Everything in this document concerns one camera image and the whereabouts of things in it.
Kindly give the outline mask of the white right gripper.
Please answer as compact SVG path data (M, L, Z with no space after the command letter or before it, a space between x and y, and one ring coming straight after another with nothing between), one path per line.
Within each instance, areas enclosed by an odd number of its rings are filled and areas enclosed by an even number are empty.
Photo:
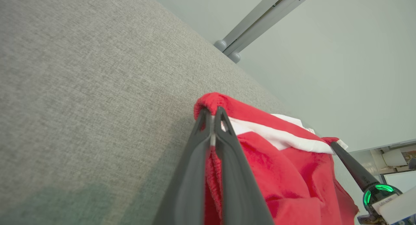
M358 216L361 225L414 225L416 189L402 193L398 188L380 182L337 142L331 148L340 158L359 188L364 192L367 215Z

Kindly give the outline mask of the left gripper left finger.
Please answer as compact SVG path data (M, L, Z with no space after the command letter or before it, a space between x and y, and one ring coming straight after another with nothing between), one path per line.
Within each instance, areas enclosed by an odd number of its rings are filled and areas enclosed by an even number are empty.
M153 221L154 225L204 224L205 166L210 149L211 126L211 113L204 108L191 131Z

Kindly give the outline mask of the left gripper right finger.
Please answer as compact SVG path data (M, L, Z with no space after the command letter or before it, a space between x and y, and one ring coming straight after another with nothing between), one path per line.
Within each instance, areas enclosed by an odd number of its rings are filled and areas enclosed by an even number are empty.
M273 219L226 110L214 117L215 151L221 161L224 225L273 225Z

